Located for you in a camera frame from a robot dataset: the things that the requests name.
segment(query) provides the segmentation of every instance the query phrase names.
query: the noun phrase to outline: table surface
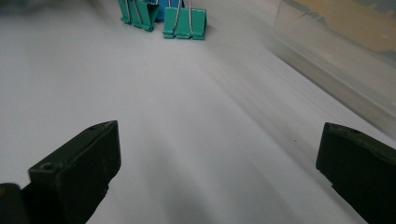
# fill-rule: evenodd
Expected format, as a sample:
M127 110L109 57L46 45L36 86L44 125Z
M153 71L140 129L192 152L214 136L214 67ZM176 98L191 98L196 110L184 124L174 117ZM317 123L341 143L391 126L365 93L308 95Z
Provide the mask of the table surface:
M323 125L396 143L268 50L274 2L192 2L205 41L123 24L117 1L0 13L0 181L116 119L122 166L89 223L363 223L315 168Z

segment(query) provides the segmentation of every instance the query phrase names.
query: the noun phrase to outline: dark green plastic part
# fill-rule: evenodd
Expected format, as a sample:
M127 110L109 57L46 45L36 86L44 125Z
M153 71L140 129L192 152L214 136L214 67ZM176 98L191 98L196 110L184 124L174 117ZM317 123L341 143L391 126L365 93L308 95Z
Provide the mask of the dark green plastic part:
M179 39L189 39L191 37L194 40L204 40L207 24L206 9L191 9L191 29L189 15L189 9L183 7L179 10L179 15L177 19L177 8L167 7L165 9L165 24L163 27L163 37L165 39L173 39L175 37Z
M118 123L91 126L29 169L32 223L86 223L120 169Z
M154 29L155 18L160 6L143 0L119 0L121 20L146 31Z
M317 169L368 223L396 223L394 148L354 129L326 123Z
M16 184L0 184L0 223L30 223L22 199L21 189Z

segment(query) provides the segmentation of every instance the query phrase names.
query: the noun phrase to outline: teal binder clip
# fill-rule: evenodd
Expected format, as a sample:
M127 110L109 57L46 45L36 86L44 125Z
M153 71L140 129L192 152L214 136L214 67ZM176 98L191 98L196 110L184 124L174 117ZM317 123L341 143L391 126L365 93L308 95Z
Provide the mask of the teal binder clip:
M127 24L142 28L146 31L153 30L159 5L144 0L119 0L122 18Z
M165 10L165 25L163 37L165 39L189 39L204 40L206 29L206 9L181 8L181 0L177 8L167 7Z

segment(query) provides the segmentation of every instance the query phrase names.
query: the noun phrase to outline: transparent plastic container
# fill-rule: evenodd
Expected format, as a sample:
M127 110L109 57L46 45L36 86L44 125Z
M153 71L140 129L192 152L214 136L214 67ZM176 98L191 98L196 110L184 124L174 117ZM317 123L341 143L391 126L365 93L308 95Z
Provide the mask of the transparent plastic container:
M393 139L395 11L393 0L284 0L275 21L277 54Z

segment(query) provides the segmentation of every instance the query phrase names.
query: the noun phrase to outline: metal wire handle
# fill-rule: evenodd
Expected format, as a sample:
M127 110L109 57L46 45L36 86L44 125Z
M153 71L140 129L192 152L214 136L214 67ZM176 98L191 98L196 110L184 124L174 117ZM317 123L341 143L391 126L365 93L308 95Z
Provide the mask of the metal wire handle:
M176 19L175 19L175 24L174 24L174 27L173 27L173 29L172 29L172 33L175 31L176 26L177 26L178 14L179 14L179 12L180 12L181 1L182 1L182 0L178 0L177 14L176 14ZM189 25L190 25L190 34L192 34L191 1L192 1L192 0L189 0Z

